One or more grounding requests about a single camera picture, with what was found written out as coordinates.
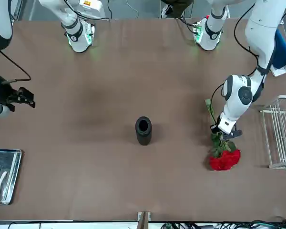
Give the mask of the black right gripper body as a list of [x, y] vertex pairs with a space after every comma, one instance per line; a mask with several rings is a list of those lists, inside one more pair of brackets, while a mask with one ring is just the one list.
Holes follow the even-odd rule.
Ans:
[[0, 77], [0, 104], [5, 105], [11, 112], [15, 112], [15, 106], [9, 102], [9, 97], [16, 93], [9, 83], [5, 83], [5, 79]]

